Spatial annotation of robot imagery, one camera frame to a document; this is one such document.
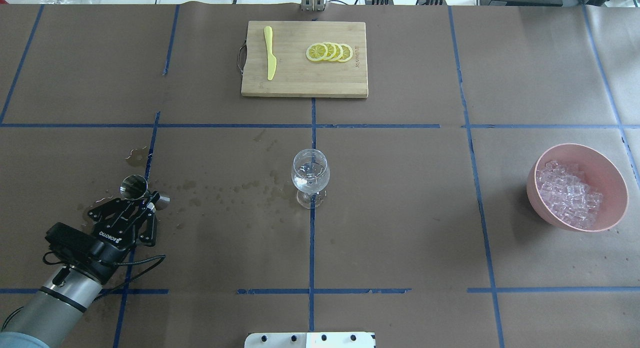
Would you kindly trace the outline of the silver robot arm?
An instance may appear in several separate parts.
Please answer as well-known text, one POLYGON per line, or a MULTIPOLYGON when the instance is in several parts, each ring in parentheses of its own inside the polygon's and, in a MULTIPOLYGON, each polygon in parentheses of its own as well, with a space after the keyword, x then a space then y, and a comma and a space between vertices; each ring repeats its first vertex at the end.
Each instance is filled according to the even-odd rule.
POLYGON ((87 212, 93 223, 90 233, 55 223, 45 239, 59 268, 26 305, 7 316, 1 346, 59 348, 89 307, 114 291, 103 287, 119 268, 162 263, 164 255, 134 262, 127 257, 137 246, 156 245, 156 212, 169 202, 158 191, 109 200, 87 212))

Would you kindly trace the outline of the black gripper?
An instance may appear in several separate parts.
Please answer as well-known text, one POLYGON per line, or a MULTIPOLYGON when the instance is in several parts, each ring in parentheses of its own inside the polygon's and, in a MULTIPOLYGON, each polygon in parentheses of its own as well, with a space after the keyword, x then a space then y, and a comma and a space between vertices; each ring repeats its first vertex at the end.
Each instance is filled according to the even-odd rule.
POLYGON ((114 198, 89 209, 87 216, 93 221, 91 235, 104 245, 97 255, 101 264, 124 264, 137 246, 156 245, 158 200, 160 193, 153 191, 139 205, 135 200, 114 198))

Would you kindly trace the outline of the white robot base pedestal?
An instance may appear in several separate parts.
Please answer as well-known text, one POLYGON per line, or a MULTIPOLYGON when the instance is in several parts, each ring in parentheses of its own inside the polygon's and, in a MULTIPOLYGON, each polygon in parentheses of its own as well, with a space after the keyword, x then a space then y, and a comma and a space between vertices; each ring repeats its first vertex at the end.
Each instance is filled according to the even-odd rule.
POLYGON ((284 332, 249 334, 245 348, 375 348, 370 332, 284 332))

